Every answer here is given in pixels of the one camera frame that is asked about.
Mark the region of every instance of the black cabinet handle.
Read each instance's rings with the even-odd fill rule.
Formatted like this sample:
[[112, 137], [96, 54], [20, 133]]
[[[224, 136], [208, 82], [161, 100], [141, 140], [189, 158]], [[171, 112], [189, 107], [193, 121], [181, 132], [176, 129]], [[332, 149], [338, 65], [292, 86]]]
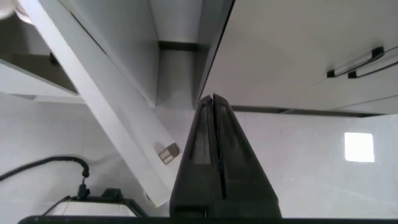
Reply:
[[369, 65], [372, 62], [375, 62], [377, 60], [379, 60], [381, 57], [384, 56], [384, 47], [376, 47], [375, 49], [372, 49], [372, 57], [370, 59], [367, 59], [364, 62], [361, 62], [357, 65], [354, 65], [350, 68], [347, 68], [346, 70], [340, 72], [340, 73], [335, 73], [335, 70], [329, 70], [326, 74], [327, 78], [336, 78], [345, 74], [350, 74], [352, 72], [355, 72], [355, 70], [365, 66], [365, 65]]
[[396, 66], [396, 65], [398, 65], [398, 61], [393, 62], [393, 63], [391, 63], [391, 64], [389, 64], [389, 65], [386, 65], [386, 66], [384, 66], [384, 67], [382, 67], [382, 68], [376, 69], [376, 70], [374, 70], [374, 71], [365, 73], [365, 74], [363, 74], [363, 75], [361, 75], [361, 76], [357, 76], [356, 71], [354, 70], [354, 71], [348, 73], [348, 78], [362, 78], [362, 77], [366, 77], [366, 76], [368, 76], [368, 75], [372, 75], [372, 74], [375, 74], [375, 73], [377, 73], [377, 72], [381, 72], [381, 71], [383, 71], [383, 70], [385, 70], [385, 69], [387, 69], [387, 68], [394, 67], [394, 66]]

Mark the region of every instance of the white wall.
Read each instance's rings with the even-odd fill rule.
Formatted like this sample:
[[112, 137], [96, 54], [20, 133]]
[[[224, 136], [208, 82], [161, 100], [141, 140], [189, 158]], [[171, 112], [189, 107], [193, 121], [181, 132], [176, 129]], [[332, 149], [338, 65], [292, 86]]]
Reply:
[[150, 0], [159, 40], [196, 43], [203, 0]]
[[147, 100], [155, 105], [159, 45], [147, 1], [61, 1], [106, 55]]
[[[55, 155], [83, 157], [90, 166], [86, 184], [92, 195], [107, 187], [120, 188], [151, 215], [154, 208], [125, 161], [85, 105], [35, 103], [0, 93], [0, 174], [17, 166]], [[0, 182], [0, 223], [17, 223], [40, 215], [66, 195], [76, 195], [81, 167], [51, 162]]]

